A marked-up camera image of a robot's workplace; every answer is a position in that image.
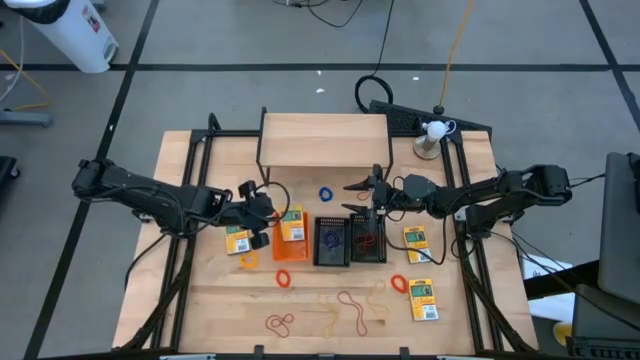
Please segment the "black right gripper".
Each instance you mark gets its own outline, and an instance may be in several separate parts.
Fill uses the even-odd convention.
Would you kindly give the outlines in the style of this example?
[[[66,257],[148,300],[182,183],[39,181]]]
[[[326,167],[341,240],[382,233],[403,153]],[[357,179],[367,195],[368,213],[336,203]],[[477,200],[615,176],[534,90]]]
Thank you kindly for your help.
[[[342,204],[342,207],[357,214],[371,214],[376,216],[379,211],[388,214],[391,211],[405,211],[402,203],[402,191],[394,188],[383,178],[383,170],[379,164],[374,164],[372,175],[362,182],[343,187],[347,191],[369,191],[371,189],[371,207],[355,204]]]

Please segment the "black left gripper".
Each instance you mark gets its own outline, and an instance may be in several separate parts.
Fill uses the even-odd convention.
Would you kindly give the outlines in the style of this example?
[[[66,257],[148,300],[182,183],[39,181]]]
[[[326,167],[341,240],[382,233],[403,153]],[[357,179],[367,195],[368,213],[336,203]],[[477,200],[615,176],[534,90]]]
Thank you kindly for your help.
[[[228,223],[248,229],[252,233],[249,238],[251,249],[259,250],[269,244],[269,237],[263,230],[275,226],[275,217],[270,215],[276,210],[271,198],[259,192],[253,180],[242,183],[238,190],[242,201],[228,203]]]

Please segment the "yellow blister card pack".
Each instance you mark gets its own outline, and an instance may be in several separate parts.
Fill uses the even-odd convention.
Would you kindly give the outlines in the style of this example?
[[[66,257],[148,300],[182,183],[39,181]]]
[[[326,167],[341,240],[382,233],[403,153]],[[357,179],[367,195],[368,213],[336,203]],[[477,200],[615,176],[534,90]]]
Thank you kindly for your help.
[[[236,255],[251,250],[249,231],[240,226],[227,226],[225,229],[226,253]]]
[[[279,230],[284,242],[303,241],[305,239],[304,210],[300,205],[291,205],[280,214]]]
[[[424,278],[410,280],[409,296],[412,316],[415,321],[437,321],[439,319],[434,287],[431,279]]]
[[[424,226],[404,227],[403,239],[405,246],[410,248],[410,251],[407,252],[410,264],[428,263],[431,261],[431,252]]]

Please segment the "orange plastic basket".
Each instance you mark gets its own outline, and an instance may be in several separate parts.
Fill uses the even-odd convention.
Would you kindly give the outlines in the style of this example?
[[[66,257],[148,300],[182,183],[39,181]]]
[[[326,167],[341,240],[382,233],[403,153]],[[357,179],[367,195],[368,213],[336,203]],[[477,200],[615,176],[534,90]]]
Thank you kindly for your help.
[[[284,242],[279,230],[279,223],[273,231],[273,251],[274,261],[306,261],[311,256],[310,235],[309,235],[309,215],[304,211],[305,239],[296,242]]]

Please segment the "black plastic basket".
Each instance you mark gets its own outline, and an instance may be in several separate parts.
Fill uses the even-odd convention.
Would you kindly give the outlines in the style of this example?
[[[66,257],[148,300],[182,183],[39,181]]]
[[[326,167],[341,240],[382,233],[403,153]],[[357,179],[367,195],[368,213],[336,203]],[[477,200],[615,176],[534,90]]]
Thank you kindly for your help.
[[[351,214],[351,261],[360,263],[386,263],[387,250],[385,240],[385,223],[381,215],[377,218],[377,230],[372,231],[369,226],[369,218],[366,216]],[[376,236],[376,245],[369,247],[366,252],[358,252],[353,244],[353,238],[357,235],[373,233]]]
[[[328,250],[323,236],[334,231],[340,237],[340,245]],[[350,221],[339,217],[317,217],[314,227],[313,263],[315,266],[348,267],[351,255]]]

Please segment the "yellow rubber band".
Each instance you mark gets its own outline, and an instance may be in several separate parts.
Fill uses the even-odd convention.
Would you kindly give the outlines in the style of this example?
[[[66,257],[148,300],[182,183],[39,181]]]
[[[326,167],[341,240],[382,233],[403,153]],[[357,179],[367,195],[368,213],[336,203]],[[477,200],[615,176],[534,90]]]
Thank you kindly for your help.
[[[340,310],[335,304],[331,303],[327,297],[322,295],[318,296],[318,303],[330,315],[329,322],[322,330],[322,336],[325,339],[330,339],[334,335],[334,328],[339,319]]]
[[[371,288],[369,294],[365,298],[370,310],[378,319],[382,320],[386,320],[388,318],[390,311],[386,305],[376,302],[375,297],[378,295],[382,295],[385,291],[385,282],[382,280],[377,280],[374,286]]]

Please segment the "wooden shelf riser black legs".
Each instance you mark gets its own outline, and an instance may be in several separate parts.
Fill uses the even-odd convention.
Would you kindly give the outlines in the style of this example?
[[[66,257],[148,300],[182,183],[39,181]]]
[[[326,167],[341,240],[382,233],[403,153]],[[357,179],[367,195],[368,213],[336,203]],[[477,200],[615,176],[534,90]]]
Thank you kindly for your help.
[[[369,168],[388,176],[393,142],[383,114],[275,113],[260,115],[256,164],[267,182],[273,167]]]

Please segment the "black perforated panel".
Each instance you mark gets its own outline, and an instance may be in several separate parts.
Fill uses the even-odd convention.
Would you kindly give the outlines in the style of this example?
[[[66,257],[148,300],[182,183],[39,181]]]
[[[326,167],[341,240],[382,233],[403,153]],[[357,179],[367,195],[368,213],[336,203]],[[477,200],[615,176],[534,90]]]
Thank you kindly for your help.
[[[407,108],[395,104],[372,100],[369,104],[369,112],[372,114],[384,114],[387,117],[388,125],[395,136],[400,134],[417,134],[422,130],[422,124],[431,121],[454,121],[461,131],[484,131],[492,136],[490,126],[437,115],[412,108]]]

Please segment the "white bulb lamp metal base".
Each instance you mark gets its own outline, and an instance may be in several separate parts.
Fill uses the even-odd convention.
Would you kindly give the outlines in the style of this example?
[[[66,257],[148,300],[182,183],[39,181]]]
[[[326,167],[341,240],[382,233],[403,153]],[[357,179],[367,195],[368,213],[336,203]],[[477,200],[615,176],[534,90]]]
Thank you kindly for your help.
[[[417,137],[413,142],[414,154],[423,160],[433,160],[437,158],[442,151],[440,141],[445,136],[450,135],[457,129],[457,123],[454,120],[431,121],[423,124],[424,133]]]

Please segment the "white paper sheet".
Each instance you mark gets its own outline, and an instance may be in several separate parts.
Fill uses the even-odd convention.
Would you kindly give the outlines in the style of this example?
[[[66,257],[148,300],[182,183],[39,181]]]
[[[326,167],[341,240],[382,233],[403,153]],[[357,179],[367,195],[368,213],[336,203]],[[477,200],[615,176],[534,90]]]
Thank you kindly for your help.
[[[523,279],[549,275],[563,269],[573,267],[570,263],[560,262],[546,257],[521,254]],[[540,317],[558,322],[571,324],[575,306],[575,294],[572,292],[547,296],[528,301],[530,312],[534,317]]]

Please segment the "yellow round object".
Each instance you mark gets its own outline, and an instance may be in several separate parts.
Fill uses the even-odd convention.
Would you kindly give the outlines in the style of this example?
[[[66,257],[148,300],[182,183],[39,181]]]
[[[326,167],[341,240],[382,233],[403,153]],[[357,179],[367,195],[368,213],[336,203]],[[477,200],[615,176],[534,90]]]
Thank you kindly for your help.
[[[566,347],[568,338],[572,335],[572,325],[566,322],[556,322],[552,326],[552,335],[559,345]]]

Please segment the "grey metal box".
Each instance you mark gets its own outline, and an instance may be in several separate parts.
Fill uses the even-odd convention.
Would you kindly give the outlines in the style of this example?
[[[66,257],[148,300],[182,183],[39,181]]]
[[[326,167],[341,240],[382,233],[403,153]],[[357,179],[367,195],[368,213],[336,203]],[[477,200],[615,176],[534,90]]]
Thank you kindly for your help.
[[[601,224],[600,287],[640,304],[640,155],[606,157]]]

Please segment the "grey stand base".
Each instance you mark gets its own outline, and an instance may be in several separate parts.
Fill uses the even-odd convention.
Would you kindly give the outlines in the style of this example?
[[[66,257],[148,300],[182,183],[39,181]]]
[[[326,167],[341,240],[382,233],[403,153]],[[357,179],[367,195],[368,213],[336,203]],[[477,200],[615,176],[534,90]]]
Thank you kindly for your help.
[[[0,110],[0,125],[41,126],[47,128],[52,124],[53,118],[48,113]]]

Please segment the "black floor object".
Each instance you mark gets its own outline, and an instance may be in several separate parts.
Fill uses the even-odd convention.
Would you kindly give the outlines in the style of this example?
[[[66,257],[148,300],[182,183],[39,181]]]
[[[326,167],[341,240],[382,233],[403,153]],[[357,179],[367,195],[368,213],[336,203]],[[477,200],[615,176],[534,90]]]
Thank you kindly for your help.
[[[19,178],[21,171],[17,159],[10,156],[0,156],[0,200],[8,193],[13,182]]]

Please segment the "white cylindrical bin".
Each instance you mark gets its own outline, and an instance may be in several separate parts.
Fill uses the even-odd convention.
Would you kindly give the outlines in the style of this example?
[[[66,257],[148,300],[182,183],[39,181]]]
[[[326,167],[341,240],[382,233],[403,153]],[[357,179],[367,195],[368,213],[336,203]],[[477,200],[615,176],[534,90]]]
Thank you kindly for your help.
[[[2,0],[28,20],[81,72],[111,68],[120,46],[91,0]]]

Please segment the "dark grey equipment box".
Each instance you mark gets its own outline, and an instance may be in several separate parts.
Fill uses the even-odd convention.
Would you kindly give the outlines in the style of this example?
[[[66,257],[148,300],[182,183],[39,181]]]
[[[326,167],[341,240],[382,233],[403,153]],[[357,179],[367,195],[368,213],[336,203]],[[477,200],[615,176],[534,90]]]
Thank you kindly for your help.
[[[580,284],[575,289],[570,356],[640,360],[640,305]]]

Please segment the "black metal rig frame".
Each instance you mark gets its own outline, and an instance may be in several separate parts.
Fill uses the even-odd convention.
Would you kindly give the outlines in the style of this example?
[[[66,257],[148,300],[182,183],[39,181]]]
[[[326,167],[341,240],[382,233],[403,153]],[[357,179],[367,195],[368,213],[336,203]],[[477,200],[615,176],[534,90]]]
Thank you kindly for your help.
[[[218,188],[236,189],[247,180],[259,180],[256,148],[259,130],[223,130],[213,139],[207,182]],[[312,216],[344,216],[342,204],[357,202],[356,194],[343,187],[363,180],[369,168],[278,167],[270,170],[276,186],[271,197],[276,205],[285,200],[303,206]],[[322,202],[319,189],[333,191],[333,199]],[[277,262],[270,249],[258,253],[259,263],[243,269],[235,256],[226,253],[224,233],[209,227],[198,235],[183,310],[166,313],[161,341],[181,352],[247,353],[263,345],[269,354],[395,354],[408,347],[412,354],[469,355],[475,349],[472,320],[468,314],[461,265],[450,244],[454,237],[451,220],[436,220],[424,214],[395,215],[386,230],[395,243],[402,241],[403,228],[426,228],[431,252],[437,264],[410,264],[397,248],[387,253],[383,264],[356,263],[348,267],[316,267],[310,261]],[[279,269],[291,275],[289,288],[277,285]],[[395,291],[393,275],[433,282],[437,321],[415,321],[409,290]],[[366,296],[377,280],[386,291],[375,301],[389,308],[386,320],[378,319],[366,303]],[[348,291],[364,308],[368,335],[356,333],[354,308],[342,305],[336,295]],[[322,330],[330,315],[318,303],[322,295],[335,304],[339,319],[330,339]],[[273,314],[291,313],[295,321],[290,336],[280,338],[265,327]]]

